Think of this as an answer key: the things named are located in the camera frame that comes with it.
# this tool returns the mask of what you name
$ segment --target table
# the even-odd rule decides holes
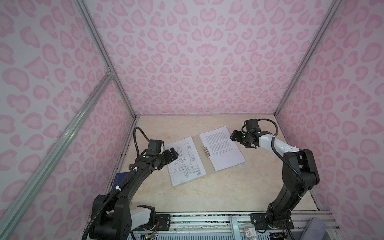
[[[243,122],[253,118],[273,115],[201,115],[201,116],[141,116],[138,121],[149,139],[163,140],[165,144],[196,136],[222,126],[230,133],[240,130]],[[275,132],[267,121],[260,121],[262,131]],[[139,131],[137,143],[140,152],[148,143]],[[278,139],[285,141],[279,129]],[[246,159],[245,163],[201,177],[180,186],[172,187],[168,168],[154,171],[140,186],[132,199],[132,207],[154,206],[157,212],[215,212],[215,211],[265,211],[278,195],[283,181],[283,163],[274,154],[262,148],[244,148],[236,143]],[[136,158],[133,139],[121,172]],[[308,192],[294,210],[317,210]]]

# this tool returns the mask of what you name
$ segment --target black mounting plate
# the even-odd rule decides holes
[[[159,222],[159,226],[157,228],[158,231],[169,231],[170,225],[170,215],[169,214],[156,214],[156,221]],[[141,226],[134,229],[134,231],[146,231]]]
[[[251,223],[255,226],[255,229],[257,229],[259,231],[263,231],[266,227],[267,230],[273,230],[272,228],[268,227],[268,225],[266,225],[264,213],[263,214],[250,214],[250,217],[251,217]],[[291,217],[289,217],[289,220],[291,220],[288,224],[289,229],[294,229],[295,227],[293,226],[293,222],[292,222]]]

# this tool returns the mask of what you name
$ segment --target pink wall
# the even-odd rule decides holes
[[[77,239],[93,199],[106,189],[131,121],[111,83],[10,239]]]
[[[138,114],[273,113],[331,0],[87,0]]]
[[[350,240],[384,236],[383,13],[383,1],[346,1],[278,118],[313,151],[314,192]]]
[[[0,3],[0,217],[105,72],[71,0]]]

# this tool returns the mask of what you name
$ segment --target diagonal metal bar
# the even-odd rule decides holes
[[[325,17],[321,22],[320,27],[318,28],[310,46],[308,47],[303,60],[299,64],[299,67],[297,68],[295,74],[293,75],[291,82],[289,83],[287,89],[284,92],[283,97],[281,98],[279,105],[276,108],[276,111],[275,111],[276,118],[279,116],[279,114],[283,110],[285,103],[288,101],[288,97],[291,95],[295,85],[299,82],[304,69],[307,67],[309,61],[311,60],[317,47],[319,46],[323,36],[326,34],[327,30],[331,26],[333,20],[335,19],[338,13],[338,10],[341,9],[341,5],[343,2],[344,0],[333,0],[333,2],[331,3],[331,6],[329,7],[327,13],[325,14]]]
[[[132,105],[128,99],[126,92],[124,91],[124,88],[121,84],[121,81],[116,74],[116,71],[113,67],[111,59],[109,58],[108,53],[107,53],[107,51],[103,45],[100,34],[97,31],[95,24],[93,23],[91,13],[90,13],[86,3],[84,2],[84,0],[73,0],[73,2],[75,3],[77,9],[79,10],[81,17],[83,18],[84,23],[85,23],[86,27],[88,28],[88,31],[91,34],[91,37],[92,37],[93,41],[95,42],[97,49],[100,52],[100,55],[101,55],[101,57],[105,63],[105,66],[108,68],[108,70],[111,72],[111,74],[116,75],[116,78],[114,79],[114,81],[115,81],[116,86],[119,90],[119,94],[122,97],[122,99],[124,100],[124,104],[127,107],[130,115],[132,116],[133,119],[135,119],[135,117],[136,117],[135,112],[132,108]]]
[[[96,103],[108,87],[114,76],[107,73],[101,80],[97,88],[85,101],[79,112],[68,125],[67,129],[60,139],[53,146],[49,154],[44,158],[39,168],[29,179],[21,193],[13,201],[5,215],[1,218],[0,223],[0,239],[8,239],[18,225],[19,221],[28,210],[31,203],[43,187],[44,183],[55,169],[57,163],[64,156],[65,151],[72,143],[76,134],[79,132],[89,114],[93,111]]]

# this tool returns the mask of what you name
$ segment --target white paper sheet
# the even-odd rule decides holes
[[[172,186],[177,186],[207,174],[192,137],[165,145],[165,149],[171,147],[179,153],[178,159],[168,164]]]
[[[209,159],[215,171],[245,162],[239,148],[229,138],[230,134],[226,126],[210,132],[200,133],[199,136],[204,147],[208,148]]]

